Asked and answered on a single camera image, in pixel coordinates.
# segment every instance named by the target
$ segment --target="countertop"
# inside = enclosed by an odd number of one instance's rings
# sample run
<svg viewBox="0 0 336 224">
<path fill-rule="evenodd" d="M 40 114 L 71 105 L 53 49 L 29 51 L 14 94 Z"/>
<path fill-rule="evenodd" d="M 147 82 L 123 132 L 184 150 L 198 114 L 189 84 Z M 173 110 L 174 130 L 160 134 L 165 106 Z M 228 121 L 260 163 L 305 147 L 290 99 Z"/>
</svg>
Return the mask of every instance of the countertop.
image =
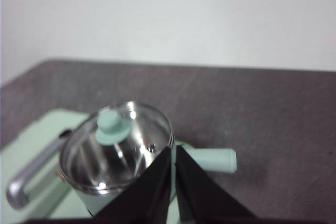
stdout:
<svg viewBox="0 0 336 224">
<path fill-rule="evenodd" d="M 94 112 L 136 100 L 175 136 L 236 150 L 210 175 L 260 217 L 336 223 L 336 73 L 46 61 L 1 88 L 1 145 L 54 108 Z"/>
</svg>

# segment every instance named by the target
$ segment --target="small pot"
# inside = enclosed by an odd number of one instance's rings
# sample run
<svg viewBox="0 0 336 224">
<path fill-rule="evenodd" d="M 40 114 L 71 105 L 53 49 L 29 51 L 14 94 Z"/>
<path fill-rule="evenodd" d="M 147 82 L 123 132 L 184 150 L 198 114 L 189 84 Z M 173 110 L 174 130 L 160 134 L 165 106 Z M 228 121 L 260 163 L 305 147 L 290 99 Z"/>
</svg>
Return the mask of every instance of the small pot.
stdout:
<svg viewBox="0 0 336 224">
<path fill-rule="evenodd" d="M 168 118 L 158 109 L 142 103 L 126 102 L 92 114 L 62 143 L 51 143 L 27 168 L 16 176 L 7 190 L 14 208 L 29 200 L 23 188 L 36 170 L 61 147 L 61 176 L 75 190 L 94 215 L 136 180 L 175 140 Z M 188 153 L 206 170 L 234 172 L 236 155 L 230 149 L 190 149 Z M 172 183 L 174 184 L 172 165 Z"/>
</svg>

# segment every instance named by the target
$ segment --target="metal handle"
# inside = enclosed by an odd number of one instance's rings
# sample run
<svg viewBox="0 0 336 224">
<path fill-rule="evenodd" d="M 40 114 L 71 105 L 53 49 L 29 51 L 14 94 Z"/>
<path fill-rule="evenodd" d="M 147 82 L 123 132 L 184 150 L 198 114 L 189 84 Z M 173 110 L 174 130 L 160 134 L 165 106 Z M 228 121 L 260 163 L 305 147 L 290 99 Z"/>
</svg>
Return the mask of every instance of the metal handle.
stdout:
<svg viewBox="0 0 336 224">
<path fill-rule="evenodd" d="M 27 182 L 36 174 L 36 172 L 55 154 L 62 146 L 72 130 L 65 130 L 51 144 L 49 144 L 37 157 L 35 157 L 20 173 L 18 173 L 7 187 L 7 200 L 9 204 L 20 209 L 29 203 L 27 195 L 24 193 L 24 187 Z"/>
</svg>

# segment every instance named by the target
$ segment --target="mint green base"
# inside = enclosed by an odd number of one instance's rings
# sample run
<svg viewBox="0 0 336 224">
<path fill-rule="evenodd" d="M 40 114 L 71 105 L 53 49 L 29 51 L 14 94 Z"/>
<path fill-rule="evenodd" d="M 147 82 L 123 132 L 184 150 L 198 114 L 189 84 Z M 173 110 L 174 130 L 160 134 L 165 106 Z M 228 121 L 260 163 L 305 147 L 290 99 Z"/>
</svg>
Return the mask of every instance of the mint green base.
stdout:
<svg viewBox="0 0 336 224">
<path fill-rule="evenodd" d="M 21 210 L 14 210 L 7 202 L 6 187 L 29 161 L 66 128 L 75 128 L 87 114 L 63 109 L 51 110 L 26 127 L 4 148 L 1 155 L 1 224 L 20 223 L 30 218 L 90 218 L 76 193 L 55 175 L 58 155 L 55 155 L 31 180 L 25 191 L 32 200 Z M 169 207 L 167 223 L 179 223 L 176 197 Z"/>
</svg>

